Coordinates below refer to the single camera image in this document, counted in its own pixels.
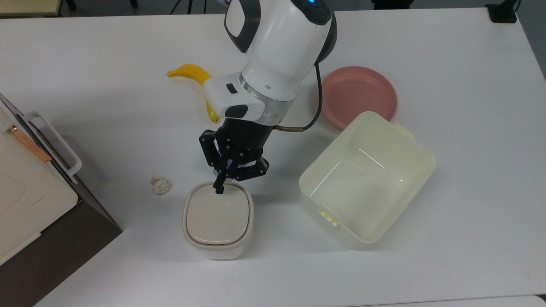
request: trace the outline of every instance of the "white appliance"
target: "white appliance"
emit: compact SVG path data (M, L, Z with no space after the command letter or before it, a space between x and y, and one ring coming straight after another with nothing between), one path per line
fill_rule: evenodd
M38 113L22 116L5 97L0 95L0 99L2 100L0 265L2 265L39 237L43 229L76 205L78 195L65 178L70 179L67 174L74 175L78 171L81 161L75 157L75 167L62 175L63 168L58 171L53 165L58 163L59 166L62 163L59 163L58 159L51 161L51 151L40 148L33 141L37 136L30 129L28 122L41 116Z

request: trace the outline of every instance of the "pink plate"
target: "pink plate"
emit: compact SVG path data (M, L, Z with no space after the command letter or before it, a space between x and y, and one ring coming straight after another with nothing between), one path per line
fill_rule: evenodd
M337 69L323 81L323 111L339 129L362 112L373 111L390 121L396 112L396 92L389 80L366 67Z

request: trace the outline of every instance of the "cream plastic bin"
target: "cream plastic bin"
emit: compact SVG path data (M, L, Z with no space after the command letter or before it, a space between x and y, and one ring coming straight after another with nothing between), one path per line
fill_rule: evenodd
M387 231L435 167L411 133L364 112L301 175L300 205L346 247L362 249Z

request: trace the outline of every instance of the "black stand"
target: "black stand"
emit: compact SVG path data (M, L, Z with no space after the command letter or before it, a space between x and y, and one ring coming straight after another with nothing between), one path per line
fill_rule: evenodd
M494 23L515 23L518 19L515 15L514 5L518 0L505 0L501 4L486 4L489 10L489 18Z

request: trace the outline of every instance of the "container handle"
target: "container handle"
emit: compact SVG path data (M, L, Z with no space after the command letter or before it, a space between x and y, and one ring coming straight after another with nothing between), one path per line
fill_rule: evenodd
M78 172L78 170L80 170L81 168L81 160L80 158L76 155L76 153L72 150L72 148L70 148L70 146L68 146L67 142L64 141L64 139L62 138L62 136L57 132L57 130L55 130L55 128L53 128L53 125L51 125L51 123L45 119L40 113L36 112L36 111L33 111L33 112L30 112L28 113L27 115L23 116L23 119L27 122L30 122L31 120L35 119L35 118L40 118L44 123L45 125L53 132L53 135L61 142L61 144L63 145L63 147L68 151L68 153L72 156L72 158L74 159L74 165L69 168L69 169L65 169L66 173L68 176L72 177L74 174L76 174Z

